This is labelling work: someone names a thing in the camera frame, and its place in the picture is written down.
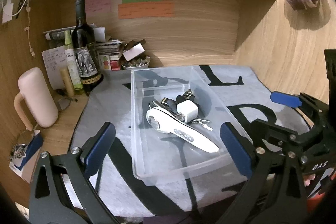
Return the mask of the orange sleeve forearm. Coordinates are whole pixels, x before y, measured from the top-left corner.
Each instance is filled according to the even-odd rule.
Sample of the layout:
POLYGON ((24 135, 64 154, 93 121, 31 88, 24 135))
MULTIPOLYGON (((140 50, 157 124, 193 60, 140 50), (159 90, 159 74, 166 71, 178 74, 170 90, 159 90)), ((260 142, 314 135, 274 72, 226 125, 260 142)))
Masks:
POLYGON ((309 213, 313 212, 317 208, 319 203, 323 200, 324 196, 330 190, 334 180, 335 168, 327 169, 307 198, 307 210, 309 213))

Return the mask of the right hand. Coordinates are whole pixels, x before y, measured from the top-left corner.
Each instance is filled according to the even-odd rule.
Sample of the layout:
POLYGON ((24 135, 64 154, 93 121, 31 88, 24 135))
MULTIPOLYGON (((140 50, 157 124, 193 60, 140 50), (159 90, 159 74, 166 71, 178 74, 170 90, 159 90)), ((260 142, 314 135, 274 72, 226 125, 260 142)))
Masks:
POLYGON ((314 179, 315 179, 315 174, 303 176, 304 186, 308 187, 310 185, 311 181, 313 181, 314 179))

